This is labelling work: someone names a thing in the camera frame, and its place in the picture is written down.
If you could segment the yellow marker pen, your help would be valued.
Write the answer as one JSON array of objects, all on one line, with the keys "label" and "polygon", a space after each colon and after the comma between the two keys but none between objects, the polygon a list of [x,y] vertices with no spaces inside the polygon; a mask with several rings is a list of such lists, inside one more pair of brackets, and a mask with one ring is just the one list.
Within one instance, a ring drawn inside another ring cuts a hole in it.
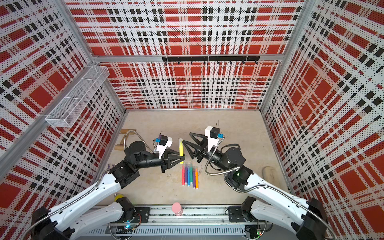
[{"label": "yellow marker pen", "polygon": [[184,156],[183,139],[179,139],[179,155],[180,155],[181,157]]}]

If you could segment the violet marker pen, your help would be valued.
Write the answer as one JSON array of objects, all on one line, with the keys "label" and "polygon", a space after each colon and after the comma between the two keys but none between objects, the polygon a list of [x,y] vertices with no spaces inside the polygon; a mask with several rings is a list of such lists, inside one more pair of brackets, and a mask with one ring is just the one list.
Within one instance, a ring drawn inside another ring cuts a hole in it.
[{"label": "violet marker pen", "polygon": [[192,168],[192,180],[193,180],[193,188],[196,189],[196,170]]}]

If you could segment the orange marker pen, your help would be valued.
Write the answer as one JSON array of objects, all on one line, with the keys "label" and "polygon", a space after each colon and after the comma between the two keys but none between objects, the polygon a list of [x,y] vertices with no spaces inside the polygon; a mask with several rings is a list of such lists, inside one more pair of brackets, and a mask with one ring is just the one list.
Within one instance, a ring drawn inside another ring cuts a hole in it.
[{"label": "orange marker pen", "polygon": [[198,174],[198,169],[195,168],[195,189],[199,188],[199,174]]}]

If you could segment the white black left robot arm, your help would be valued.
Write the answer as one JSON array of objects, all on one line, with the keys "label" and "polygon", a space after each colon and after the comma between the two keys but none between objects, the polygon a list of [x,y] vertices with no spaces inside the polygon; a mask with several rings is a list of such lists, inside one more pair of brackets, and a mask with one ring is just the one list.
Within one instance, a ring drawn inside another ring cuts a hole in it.
[{"label": "white black left robot arm", "polygon": [[142,141],[135,141],[124,150],[125,158],[75,197],[47,209],[41,207],[33,213],[32,226],[28,230],[33,240],[74,240],[81,235],[109,223],[140,221],[142,215],[127,197],[116,199],[111,205],[89,213],[89,209],[106,197],[122,190],[140,175],[139,169],[160,167],[164,173],[185,160],[166,145],[158,145],[158,151],[150,153]]}]

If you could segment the pink marker pen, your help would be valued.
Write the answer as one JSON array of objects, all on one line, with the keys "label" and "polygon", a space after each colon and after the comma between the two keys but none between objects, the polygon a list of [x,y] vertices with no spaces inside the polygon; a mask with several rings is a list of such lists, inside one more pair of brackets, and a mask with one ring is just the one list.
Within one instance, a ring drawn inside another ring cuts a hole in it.
[{"label": "pink marker pen", "polygon": [[185,167],[182,166],[182,186],[185,186]]}]

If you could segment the green marker pen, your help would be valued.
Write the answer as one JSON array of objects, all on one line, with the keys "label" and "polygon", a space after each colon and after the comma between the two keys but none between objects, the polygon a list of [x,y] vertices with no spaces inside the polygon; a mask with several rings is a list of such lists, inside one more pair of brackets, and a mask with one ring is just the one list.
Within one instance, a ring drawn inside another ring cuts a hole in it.
[{"label": "green marker pen", "polygon": [[193,165],[189,165],[189,183],[190,186],[193,186]]}]

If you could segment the wooden roller tool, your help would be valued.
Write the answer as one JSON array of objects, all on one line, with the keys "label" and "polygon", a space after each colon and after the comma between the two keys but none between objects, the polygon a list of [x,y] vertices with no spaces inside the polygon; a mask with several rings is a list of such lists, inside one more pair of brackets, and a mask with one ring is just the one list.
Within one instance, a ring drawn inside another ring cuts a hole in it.
[{"label": "wooden roller tool", "polygon": [[115,144],[114,150],[123,151],[125,149],[124,142],[127,140],[128,135],[135,135],[134,129],[121,129],[120,130],[120,141]]}]

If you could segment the yellow round object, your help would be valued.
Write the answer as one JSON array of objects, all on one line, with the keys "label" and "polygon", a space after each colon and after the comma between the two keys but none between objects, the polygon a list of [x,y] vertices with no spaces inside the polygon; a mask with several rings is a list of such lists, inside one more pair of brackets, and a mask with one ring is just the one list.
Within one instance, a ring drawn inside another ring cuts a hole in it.
[{"label": "yellow round object", "polygon": [[115,202],[120,202],[124,196],[122,194],[115,194]]}]

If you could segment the beige oval object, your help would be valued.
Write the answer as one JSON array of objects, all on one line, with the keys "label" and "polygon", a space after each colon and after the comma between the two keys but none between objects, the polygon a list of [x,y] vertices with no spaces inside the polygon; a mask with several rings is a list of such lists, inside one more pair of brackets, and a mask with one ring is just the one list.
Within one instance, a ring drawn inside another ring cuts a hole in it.
[{"label": "beige oval object", "polygon": [[280,187],[280,177],[279,177],[279,174],[277,172],[277,170],[273,167],[264,167],[262,169],[262,176],[263,176],[263,179],[267,182],[269,182],[270,184],[276,186],[276,187]]}]

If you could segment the left base circuit board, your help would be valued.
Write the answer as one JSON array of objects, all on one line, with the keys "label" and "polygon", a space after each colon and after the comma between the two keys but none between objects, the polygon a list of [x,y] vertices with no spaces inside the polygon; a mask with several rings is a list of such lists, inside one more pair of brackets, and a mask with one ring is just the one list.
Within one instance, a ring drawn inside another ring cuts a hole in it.
[{"label": "left base circuit board", "polygon": [[116,234],[118,235],[126,235],[133,234],[137,228],[135,224],[126,224],[124,226],[117,226]]}]

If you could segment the base circuit board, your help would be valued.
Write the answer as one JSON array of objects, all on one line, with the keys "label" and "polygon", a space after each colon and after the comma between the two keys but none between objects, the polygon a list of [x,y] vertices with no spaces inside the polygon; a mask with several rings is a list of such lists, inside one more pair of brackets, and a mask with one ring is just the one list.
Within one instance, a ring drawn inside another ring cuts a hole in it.
[{"label": "base circuit board", "polygon": [[259,240],[265,233],[266,228],[260,228],[259,226],[245,226],[245,238],[247,240]]},{"label": "base circuit board", "polygon": [[116,234],[118,235],[126,235],[133,234],[137,228],[135,224],[126,224],[124,226],[117,226]]}]

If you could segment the right base circuit board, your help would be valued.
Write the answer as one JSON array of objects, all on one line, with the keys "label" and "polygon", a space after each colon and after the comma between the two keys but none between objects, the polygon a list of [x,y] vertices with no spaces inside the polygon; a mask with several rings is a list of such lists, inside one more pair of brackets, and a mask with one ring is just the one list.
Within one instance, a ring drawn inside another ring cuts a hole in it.
[{"label": "right base circuit board", "polygon": [[266,228],[260,228],[259,226],[245,226],[245,238],[247,240],[259,240],[265,233]]}]

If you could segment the pink cylinder on rail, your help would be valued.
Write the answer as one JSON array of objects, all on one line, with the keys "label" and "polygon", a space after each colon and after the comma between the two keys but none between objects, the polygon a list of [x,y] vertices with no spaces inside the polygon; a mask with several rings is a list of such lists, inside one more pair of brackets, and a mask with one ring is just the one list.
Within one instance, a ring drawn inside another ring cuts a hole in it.
[{"label": "pink cylinder on rail", "polygon": [[182,216],[183,215],[183,208],[180,203],[174,203],[172,205],[172,212],[175,214],[175,216]]}]

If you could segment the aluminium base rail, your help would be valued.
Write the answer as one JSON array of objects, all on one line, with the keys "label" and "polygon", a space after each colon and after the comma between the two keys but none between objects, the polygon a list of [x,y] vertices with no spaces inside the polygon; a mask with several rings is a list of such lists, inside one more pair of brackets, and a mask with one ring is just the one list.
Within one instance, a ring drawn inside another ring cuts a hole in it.
[{"label": "aluminium base rail", "polygon": [[[170,205],[142,205],[130,221],[102,224],[81,235],[91,237],[133,238],[149,236],[245,236],[245,226],[256,225],[269,232],[277,226],[269,220],[248,221],[239,205],[184,205],[183,215],[175,216]],[[133,234],[116,234],[117,226],[135,224]]]}]

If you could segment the black hook rail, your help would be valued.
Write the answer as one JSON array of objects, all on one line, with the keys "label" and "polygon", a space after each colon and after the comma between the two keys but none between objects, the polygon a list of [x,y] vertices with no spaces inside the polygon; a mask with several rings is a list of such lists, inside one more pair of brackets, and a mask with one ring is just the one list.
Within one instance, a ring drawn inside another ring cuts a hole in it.
[{"label": "black hook rail", "polygon": [[164,63],[175,62],[258,62],[260,56],[197,56],[197,57],[162,57]]}]

